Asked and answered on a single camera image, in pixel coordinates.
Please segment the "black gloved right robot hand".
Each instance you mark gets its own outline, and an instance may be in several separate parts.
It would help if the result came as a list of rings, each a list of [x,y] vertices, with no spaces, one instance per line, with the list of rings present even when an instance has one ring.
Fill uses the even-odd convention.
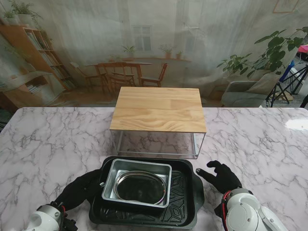
[[[214,168],[216,175],[214,176],[201,168],[196,169],[197,175],[212,184],[220,193],[225,194],[227,191],[242,188],[240,180],[227,165],[215,160],[208,162],[206,166]]]

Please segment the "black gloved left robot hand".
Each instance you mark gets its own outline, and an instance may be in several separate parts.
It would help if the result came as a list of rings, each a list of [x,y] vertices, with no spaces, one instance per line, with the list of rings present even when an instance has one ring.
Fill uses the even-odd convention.
[[[78,207],[102,189],[100,175],[101,170],[97,169],[77,177],[64,188],[54,202],[59,206],[63,205],[66,211]]]

